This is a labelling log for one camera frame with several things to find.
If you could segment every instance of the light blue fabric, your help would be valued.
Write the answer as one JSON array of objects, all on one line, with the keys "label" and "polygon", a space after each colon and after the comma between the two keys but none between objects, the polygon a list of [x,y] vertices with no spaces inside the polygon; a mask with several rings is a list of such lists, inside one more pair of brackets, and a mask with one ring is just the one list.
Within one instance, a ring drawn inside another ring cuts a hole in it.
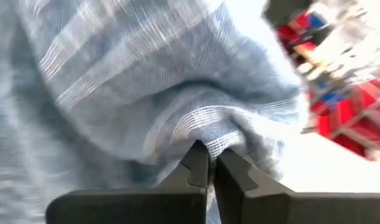
[{"label": "light blue fabric", "polygon": [[43,223],[75,189],[156,185],[196,139],[279,178],[308,105],[264,7],[0,0],[0,223]]}]

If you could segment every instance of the white surface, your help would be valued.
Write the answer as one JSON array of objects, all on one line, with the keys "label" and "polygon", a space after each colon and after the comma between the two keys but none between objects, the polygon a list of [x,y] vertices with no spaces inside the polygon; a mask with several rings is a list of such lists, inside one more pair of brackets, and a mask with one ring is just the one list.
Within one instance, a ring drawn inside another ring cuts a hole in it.
[{"label": "white surface", "polygon": [[280,181],[296,192],[380,192],[380,166],[318,134],[302,134],[283,161]]}]

